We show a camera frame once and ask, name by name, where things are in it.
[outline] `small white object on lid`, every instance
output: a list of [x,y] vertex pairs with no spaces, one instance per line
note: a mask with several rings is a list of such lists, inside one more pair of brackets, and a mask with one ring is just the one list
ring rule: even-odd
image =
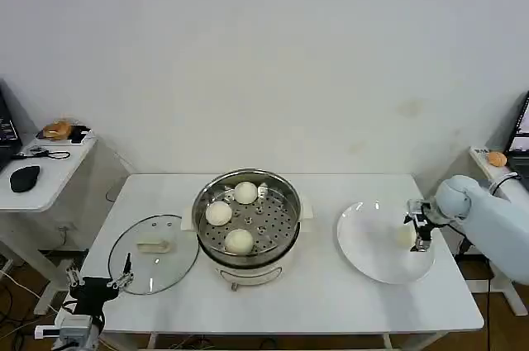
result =
[[254,237],[248,230],[236,229],[228,233],[224,247],[232,254],[248,254],[254,247]]
[[257,199],[257,186],[251,182],[241,182],[235,186],[235,201],[251,204]]
[[225,225],[231,219],[231,208],[223,201],[215,201],[206,209],[206,220],[210,225]]
[[171,250],[171,243],[162,239],[139,240],[136,246],[143,254],[166,254]]

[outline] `white table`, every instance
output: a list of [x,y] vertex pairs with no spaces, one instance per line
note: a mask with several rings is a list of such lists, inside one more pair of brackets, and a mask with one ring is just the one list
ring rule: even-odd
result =
[[[493,182],[503,175],[512,172],[509,167],[494,167],[487,161],[488,150],[485,147],[471,147],[469,149],[470,157],[483,171],[485,177]],[[516,204],[529,212],[529,192],[523,185],[516,179],[510,179],[504,182],[496,193],[499,197],[509,200],[513,204]],[[512,285],[512,282],[497,268],[493,267],[494,278],[491,280],[491,292],[501,292],[507,299],[512,312],[515,315],[523,316],[527,315],[528,311],[523,300],[516,292],[516,289]],[[488,284],[483,280],[469,280],[469,288],[473,293],[485,293],[488,291]]]
[[[123,231],[147,216],[181,216],[214,176],[130,176],[90,249],[82,274],[107,277],[108,256]],[[421,333],[408,347],[422,349],[448,331],[483,326],[438,230],[433,237],[434,266],[421,281],[407,286],[366,277],[339,251],[335,237],[339,215],[352,203],[368,198],[401,204],[404,214],[407,200],[421,197],[411,176],[285,177],[309,198],[316,218],[312,232],[300,234],[293,266],[283,277],[232,292],[200,251],[188,275],[170,289],[150,296],[123,293],[108,302],[104,308],[107,333]]]
[[[17,213],[43,212],[50,208],[95,142],[95,139],[90,139],[83,145],[47,145],[45,148],[49,151],[68,151],[70,156],[67,159],[15,160],[0,172],[0,242],[50,281],[35,308],[36,314],[45,313],[47,303],[58,290],[67,290],[66,276],[61,268],[57,268],[34,246],[34,240],[27,236]],[[22,152],[29,154],[27,150],[35,143],[35,140],[31,140]],[[9,182],[12,173],[30,165],[41,166],[36,185],[28,192],[13,192]]]

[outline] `white wall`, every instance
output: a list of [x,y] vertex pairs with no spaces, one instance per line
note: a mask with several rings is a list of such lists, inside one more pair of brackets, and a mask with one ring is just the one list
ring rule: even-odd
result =
[[0,76],[141,172],[413,173],[529,85],[529,0],[0,0]]

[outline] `steamed bun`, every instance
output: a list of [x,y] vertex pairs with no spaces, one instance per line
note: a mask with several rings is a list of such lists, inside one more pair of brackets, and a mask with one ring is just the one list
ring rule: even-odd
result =
[[224,247],[232,254],[248,254],[254,247],[254,237],[248,230],[233,230],[226,236]]
[[257,198],[257,187],[251,182],[241,182],[235,186],[235,201],[251,204]]
[[206,209],[206,220],[210,225],[225,225],[231,219],[231,208],[223,201],[215,201]]

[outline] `black cable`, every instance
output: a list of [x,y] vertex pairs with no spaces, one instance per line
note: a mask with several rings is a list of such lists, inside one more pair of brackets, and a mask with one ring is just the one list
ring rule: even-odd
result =
[[461,232],[461,231],[459,231],[459,230],[457,230],[453,225],[448,225],[448,227],[450,227],[450,228],[451,228],[453,231],[455,231],[457,234],[462,235],[463,237],[466,238],[466,234],[463,233],[463,232]]
[[271,337],[267,337],[266,339],[263,339],[263,341],[261,341],[261,344],[259,344],[259,349],[266,349],[265,344],[267,342],[270,343],[270,346],[271,346],[271,348],[269,349],[279,349],[277,341],[275,341]]
[[112,189],[109,189],[107,192],[105,192],[105,200],[107,200],[108,202],[116,202],[116,200],[111,200],[110,198],[108,198],[108,193],[111,191]]
[[494,188],[494,190],[491,191],[491,194],[492,194],[492,195],[496,194],[496,191],[499,189],[499,187],[500,187],[502,184],[504,184],[507,180],[509,180],[509,179],[517,179],[517,180],[520,180],[521,178],[522,178],[522,177],[521,177],[520,175],[518,175],[518,174],[516,174],[516,175],[512,175],[512,176],[509,177],[509,178],[505,178],[504,180],[502,180],[500,183],[498,183],[498,184],[496,185],[496,187]]
[[493,272],[490,268],[490,260],[487,260],[488,267],[488,289],[487,289],[487,351],[490,351],[490,280]]
[[9,290],[8,287],[6,287],[3,283],[0,282],[0,285],[2,285],[3,290],[7,291],[7,294],[9,295],[9,307],[7,308],[7,312],[3,313],[0,311],[0,314],[3,315],[2,319],[0,320],[0,325],[3,324],[6,320],[9,320],[9,314],[11,313],[11,310],[13,308],[13,294]]
[[61,351],[63,349],[67,349],[68,347],[77,347],[78,345],[79,343],[77,341],[70,341],[69,343],[63,344],[56,349],[51,349],[51,351]]

